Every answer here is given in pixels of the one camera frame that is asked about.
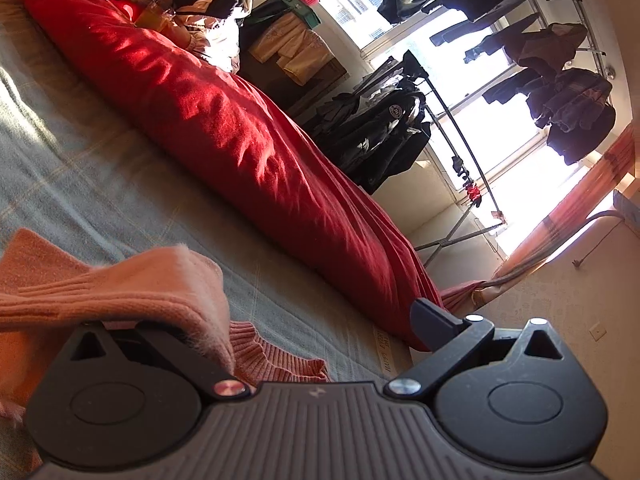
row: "red blanket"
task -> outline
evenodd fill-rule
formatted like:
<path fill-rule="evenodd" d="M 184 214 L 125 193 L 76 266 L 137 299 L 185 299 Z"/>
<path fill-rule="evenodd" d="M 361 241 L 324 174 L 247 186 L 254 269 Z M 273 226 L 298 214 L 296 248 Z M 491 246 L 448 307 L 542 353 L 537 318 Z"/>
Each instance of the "red blanket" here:
<path fill-rule="evenodd" d="M 23 0 L 119 110 L 381 328 L 415 348 L 409 307 L 442 305 L 409 242 L 271 100 L 105 0 Z"/>

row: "glass of tea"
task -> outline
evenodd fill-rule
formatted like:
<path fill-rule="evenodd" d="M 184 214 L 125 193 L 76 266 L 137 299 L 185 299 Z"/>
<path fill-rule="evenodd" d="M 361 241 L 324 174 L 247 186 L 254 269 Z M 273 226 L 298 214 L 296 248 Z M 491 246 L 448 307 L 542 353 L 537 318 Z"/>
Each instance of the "glass of tea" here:
<path fill-rule="evenodd" d="M 175 10 L 166 8 L 160 0 L 151 0 L 135 21 L 136 27 L 161 32 L 174 18 Z"/>

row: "curtain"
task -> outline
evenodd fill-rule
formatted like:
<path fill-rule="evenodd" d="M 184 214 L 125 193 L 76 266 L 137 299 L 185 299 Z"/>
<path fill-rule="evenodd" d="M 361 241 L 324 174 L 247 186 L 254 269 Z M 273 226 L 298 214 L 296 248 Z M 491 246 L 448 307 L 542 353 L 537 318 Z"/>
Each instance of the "curtain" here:
<path fill-rule="evenodd" d="M 493 280 L 504 278 L 532 256 L 553 248 L 559 240 L 573 235 L 580 228 L 604 197 L 632 170 L 636 160 L 634 134 L 639 133 L 639 128 L 640 125 L 634 122 L 625 128 L 562 202 L 533 229 L 513 254 L 494 272 L 491 280 L 463 283 L 443 290 L 444 305 L 455 312 L 472 298 L 476 308 L 484 306 L 542 265 L 544 260 L 517 278 L 492 286 Z"/>

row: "pink knit fabric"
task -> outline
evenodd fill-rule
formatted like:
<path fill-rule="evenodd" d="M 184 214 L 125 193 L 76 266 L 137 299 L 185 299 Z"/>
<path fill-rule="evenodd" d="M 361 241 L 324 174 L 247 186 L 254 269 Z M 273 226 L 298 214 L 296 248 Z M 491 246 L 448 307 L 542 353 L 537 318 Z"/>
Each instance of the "pink knit fabric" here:
<path fill-rule="evenodd" d="M 19 418 L 78 323 L 141 319 L 177 326 L 202 354 L 253 386 L 329 380 L 324 361 L 293 356 L 251 323 L 230 322 L 222 271 L 185 246 L 91 267 L 21 229 L 0 260 L 0 416 Z"/>

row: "triangular hole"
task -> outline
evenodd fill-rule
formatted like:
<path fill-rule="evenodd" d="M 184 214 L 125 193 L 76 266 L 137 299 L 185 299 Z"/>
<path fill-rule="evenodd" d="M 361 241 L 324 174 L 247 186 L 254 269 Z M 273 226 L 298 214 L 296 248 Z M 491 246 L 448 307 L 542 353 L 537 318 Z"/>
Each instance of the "triangular hole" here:
<path fill-rule="evenodd" d="M 84 359 L 95 359 L 104 357 L 106 352 L 102 348 L 100 341 L 93 332 L 87 332 L 82 336 L 80 344 L 76 347 L 72 361 L 82 361 Z"/>
<path fill-rule="evenodd" d="M 524 353 L 532 357 L 562 359 L 560 352 L 544 330 L 536 330 L 533 333 Z"/>

